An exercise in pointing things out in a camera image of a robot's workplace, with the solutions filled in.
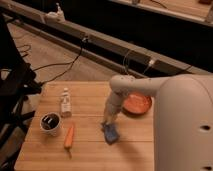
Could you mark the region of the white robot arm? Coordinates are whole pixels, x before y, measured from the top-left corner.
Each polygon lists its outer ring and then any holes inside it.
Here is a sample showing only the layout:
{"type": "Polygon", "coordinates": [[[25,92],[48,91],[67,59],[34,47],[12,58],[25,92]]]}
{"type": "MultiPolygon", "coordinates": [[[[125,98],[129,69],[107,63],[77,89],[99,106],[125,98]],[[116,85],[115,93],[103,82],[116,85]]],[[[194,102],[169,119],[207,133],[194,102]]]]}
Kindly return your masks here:
{"type": "Polygon", "coordinates": [[[115,75],[105,103],[102,128],[115,141],[115,118],[132,92],[155,98],[155,171],[213,171],[213,76],[181,74],[137,79],[115,75]]]}

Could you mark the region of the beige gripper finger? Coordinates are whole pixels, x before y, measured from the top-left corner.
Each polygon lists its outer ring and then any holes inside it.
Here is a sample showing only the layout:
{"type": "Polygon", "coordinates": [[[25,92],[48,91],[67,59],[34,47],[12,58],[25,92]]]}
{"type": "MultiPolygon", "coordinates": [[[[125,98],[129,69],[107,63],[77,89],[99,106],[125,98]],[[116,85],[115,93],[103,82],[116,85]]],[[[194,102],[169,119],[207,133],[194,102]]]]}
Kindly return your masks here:
{"type": "Polygon", "coordinates": [[[108,116],[108,120],[107,120],[107,125],[109,125],[109,124],[113,124],[113,123],[115,123],[115,120],[117,119],[117,115],[109,115],[108,116]]]}
{"type": "Polygon", "coordinates": [[[103,123],[107,123],[108,122],[108,112],[104,112],[104,116],[103,116],[103,123]]]}

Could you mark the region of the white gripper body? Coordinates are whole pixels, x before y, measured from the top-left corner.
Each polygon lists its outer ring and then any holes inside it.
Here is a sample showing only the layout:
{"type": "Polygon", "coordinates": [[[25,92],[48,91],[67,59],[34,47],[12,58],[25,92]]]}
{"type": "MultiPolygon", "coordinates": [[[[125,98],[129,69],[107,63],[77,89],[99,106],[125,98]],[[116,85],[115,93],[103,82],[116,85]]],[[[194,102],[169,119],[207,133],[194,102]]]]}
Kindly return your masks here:
{"type": "Polygon", "coordinates": [[[106,103],[105,103],[105,113],[107,115],[116,115],[121,111],[122,104],[127,97],[127,93],[116,93],[111,91],[106,103]]]}

